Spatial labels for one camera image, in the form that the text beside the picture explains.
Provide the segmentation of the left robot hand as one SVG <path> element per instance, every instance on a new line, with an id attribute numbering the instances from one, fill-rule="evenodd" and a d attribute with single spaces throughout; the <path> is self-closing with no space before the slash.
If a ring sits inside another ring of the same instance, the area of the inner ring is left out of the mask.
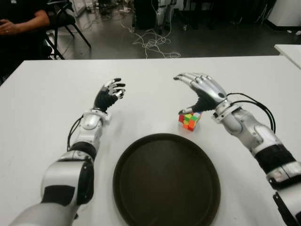
<path id="1" fill-rule="evenodd" d="M 120 82 L 121 78 L 115 78 L 105 83 L 95 98 L 93 108 L 106 112 L 117 100 L 122 99 L 126 85 Z"/>

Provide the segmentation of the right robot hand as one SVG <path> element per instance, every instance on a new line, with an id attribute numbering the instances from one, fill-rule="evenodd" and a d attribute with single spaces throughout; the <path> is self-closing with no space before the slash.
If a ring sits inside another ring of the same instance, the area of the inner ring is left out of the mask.
<path id="1" fill-rule="evenodd" d="M 181 109 L 179 115 L 211 111 L 227 100 L 225 90 L 214 79 L 204 73 L 181 73 L 173 79 L 188 85 L 198 96 L 195 105 Z"/>

